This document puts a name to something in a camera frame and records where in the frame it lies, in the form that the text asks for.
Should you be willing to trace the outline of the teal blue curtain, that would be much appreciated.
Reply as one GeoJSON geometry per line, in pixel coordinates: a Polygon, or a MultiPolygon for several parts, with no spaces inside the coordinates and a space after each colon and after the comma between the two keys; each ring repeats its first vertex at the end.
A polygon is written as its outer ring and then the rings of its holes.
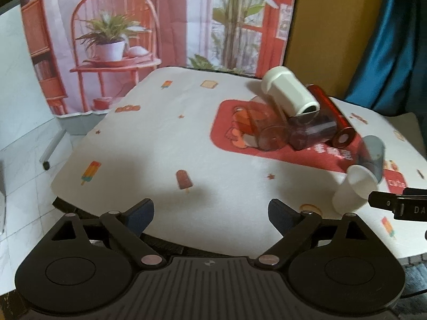
{"type": "Polygon", "coordinates": [[[426,136],[426,0],[382,0],[345,100],[384,116],[413,113],[426,136]]]}

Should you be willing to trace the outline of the large white faceted cup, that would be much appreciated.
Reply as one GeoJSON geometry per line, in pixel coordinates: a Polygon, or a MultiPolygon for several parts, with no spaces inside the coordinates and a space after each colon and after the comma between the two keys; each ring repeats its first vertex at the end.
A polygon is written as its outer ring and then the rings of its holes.
{"type": "Polygon", "coordinates": [[[262,78],[261,89],[289,116],[301,116],[320,110],[319,102],[285,66],[276,66],[262,78]]]}

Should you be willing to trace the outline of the white patterned table mat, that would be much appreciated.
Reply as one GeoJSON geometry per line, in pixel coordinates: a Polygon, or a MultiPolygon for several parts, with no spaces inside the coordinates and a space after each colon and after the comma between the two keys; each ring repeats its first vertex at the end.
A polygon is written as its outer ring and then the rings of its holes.
{"type": "Polygon", "coordinates": [[[52,191],[89,214],[155,204],[146,233],[196,249],[257,257],[280,239],[267,208],[335,218],[332,197],[358,146],[259,150],[247,115],[264,111],[257,79],[179,67],[135,86],[79,143],[52,191]]]}

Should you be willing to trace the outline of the small white plastic cup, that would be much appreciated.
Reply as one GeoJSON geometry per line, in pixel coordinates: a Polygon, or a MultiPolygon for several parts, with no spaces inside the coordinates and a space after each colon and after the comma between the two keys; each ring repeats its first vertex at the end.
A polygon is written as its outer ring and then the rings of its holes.
{"type": "Polygon", "coordinates": [[[368,168],[351,165],[332,198],[333,208],[341,215],[355,212],[368,201],[369,194],[377,189],[378,180],[368,168]]]}

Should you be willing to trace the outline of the printed living room backdrop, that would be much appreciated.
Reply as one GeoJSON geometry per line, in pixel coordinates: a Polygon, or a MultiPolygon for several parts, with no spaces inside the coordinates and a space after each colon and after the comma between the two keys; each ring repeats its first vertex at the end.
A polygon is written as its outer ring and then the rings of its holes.
{"type": "Polygon", "coordinates": [[[42,93],[62,129],[89,132],[152,71],[262,77],[284,61],[295,0],[20,0],[42,93]]]}

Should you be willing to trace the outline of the grey translucent cup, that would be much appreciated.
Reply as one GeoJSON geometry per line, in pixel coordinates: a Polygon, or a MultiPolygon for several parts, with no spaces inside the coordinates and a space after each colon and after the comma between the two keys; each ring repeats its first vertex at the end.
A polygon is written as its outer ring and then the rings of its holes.
{"type": "Polygon", "coordinates": [[[368,135],[358,145],[356,163],[368,168],[380,183],[383,178],[385,145],[377,136],[368,135]]]}

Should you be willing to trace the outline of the red translucent tall cup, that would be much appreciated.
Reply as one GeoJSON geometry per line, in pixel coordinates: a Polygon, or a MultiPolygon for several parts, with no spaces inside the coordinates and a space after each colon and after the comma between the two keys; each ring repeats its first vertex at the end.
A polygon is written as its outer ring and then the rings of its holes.
{"type": "Polygon", "coordinates": [[[349,146],[356,136],[356,131],[345,115],[318,85],[308,85],[307,89],[318,101],[320,109],[331,116],[337,123],[337,132],[331,138],[330,144],[338,149],[344,149],[349,146]]]}

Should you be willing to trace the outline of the brown translucent cup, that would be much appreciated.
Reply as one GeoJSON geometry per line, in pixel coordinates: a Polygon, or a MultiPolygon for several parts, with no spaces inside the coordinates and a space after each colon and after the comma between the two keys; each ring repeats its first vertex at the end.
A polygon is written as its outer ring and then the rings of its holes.
{"type": "Polygon", "coordinates": [[[258,149],[275,151],[288,143],[288,125],[275,105],[255,96],[248,103],[248,115],[258,149]]]}

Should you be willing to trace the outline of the dark maroon translucent cup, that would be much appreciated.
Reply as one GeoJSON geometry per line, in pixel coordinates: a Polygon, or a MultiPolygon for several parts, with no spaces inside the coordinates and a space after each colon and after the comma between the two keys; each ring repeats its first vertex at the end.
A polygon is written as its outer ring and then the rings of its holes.
{"type": "Polygon", "coordinates": [[[289,144],[296,151],[330,140],[337,133],[334,117],[322,111],[289,118],[289,144]]]}

